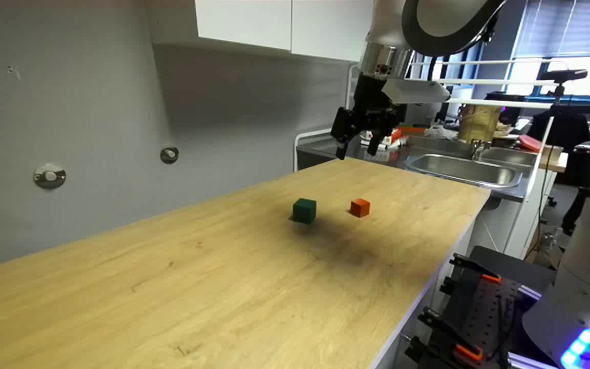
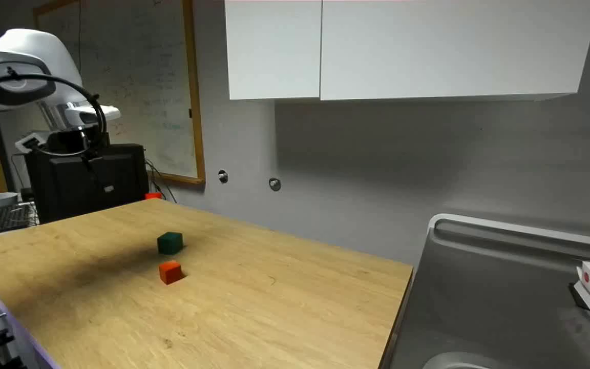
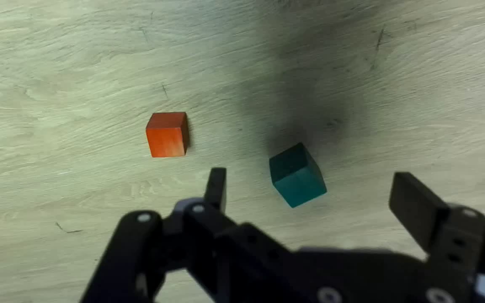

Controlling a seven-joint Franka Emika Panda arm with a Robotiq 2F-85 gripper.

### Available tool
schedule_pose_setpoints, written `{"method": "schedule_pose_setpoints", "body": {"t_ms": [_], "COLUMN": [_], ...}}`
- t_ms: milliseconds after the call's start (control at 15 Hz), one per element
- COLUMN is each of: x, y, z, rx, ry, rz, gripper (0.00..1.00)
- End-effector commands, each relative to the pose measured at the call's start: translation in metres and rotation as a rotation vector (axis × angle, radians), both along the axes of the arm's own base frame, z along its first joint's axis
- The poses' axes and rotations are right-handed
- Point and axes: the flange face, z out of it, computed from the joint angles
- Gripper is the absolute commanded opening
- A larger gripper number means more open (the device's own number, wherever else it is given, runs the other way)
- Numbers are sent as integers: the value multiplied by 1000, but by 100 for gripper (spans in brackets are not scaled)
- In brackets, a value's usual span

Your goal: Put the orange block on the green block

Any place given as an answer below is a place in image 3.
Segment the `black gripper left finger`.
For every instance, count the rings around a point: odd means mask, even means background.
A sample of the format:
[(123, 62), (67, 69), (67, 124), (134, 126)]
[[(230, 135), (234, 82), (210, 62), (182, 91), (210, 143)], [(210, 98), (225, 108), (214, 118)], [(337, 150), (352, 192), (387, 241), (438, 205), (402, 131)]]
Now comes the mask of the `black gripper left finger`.
[(204, 200), (212, 207), (215, 207), (217, 210), (224, 210), (225, 185), (227, 185), (227, 170), (222, 167), (214, 167), (209, 172)]

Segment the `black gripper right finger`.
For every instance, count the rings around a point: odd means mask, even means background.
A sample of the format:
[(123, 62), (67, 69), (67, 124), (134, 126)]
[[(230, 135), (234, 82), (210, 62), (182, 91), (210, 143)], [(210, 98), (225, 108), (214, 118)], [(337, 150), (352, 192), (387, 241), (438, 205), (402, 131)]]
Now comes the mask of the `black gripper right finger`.
[(449, 207), (409, 172), (396, 172), (389, 209), (422, 251), (429, 251)]

